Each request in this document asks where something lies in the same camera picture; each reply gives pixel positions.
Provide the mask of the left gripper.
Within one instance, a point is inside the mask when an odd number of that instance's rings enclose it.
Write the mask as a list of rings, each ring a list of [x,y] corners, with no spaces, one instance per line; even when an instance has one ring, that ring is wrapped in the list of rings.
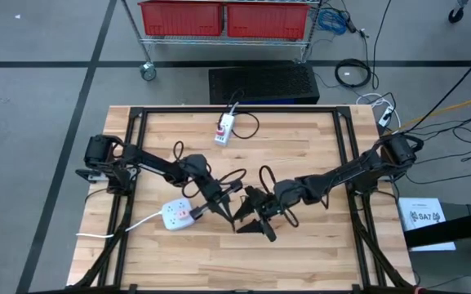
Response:
[[[209,210],[227,220],[230,223],[232,231],[235,232],[234,219],[229,206],[229,195],[242,189],[242,181],[234,180],[228,184],[226,189],[222,189],[221,183],[218,180],[215,180],[206,174],[205,176],[198,176],[193,179],[193,183],[198,187],[199,192],[205,198],[206,203],[200,207],[193,208],[189,212],[189,215],[194,220],[197,220],[206,210]]]

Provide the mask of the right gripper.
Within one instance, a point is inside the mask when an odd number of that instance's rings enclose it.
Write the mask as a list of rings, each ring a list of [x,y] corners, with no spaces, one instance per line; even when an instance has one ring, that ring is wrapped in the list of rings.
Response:
[[[247,186],[247,196],[242,205],[233,215],[236,221],[242,221],[252,213],[257,215],[251,222],[236,229],[237,234],[263,234],[270,242],[274,242],[277,236],[269,220],[276,215],[283,214],[278,198],[274,194],[266,194],[261,189]]]

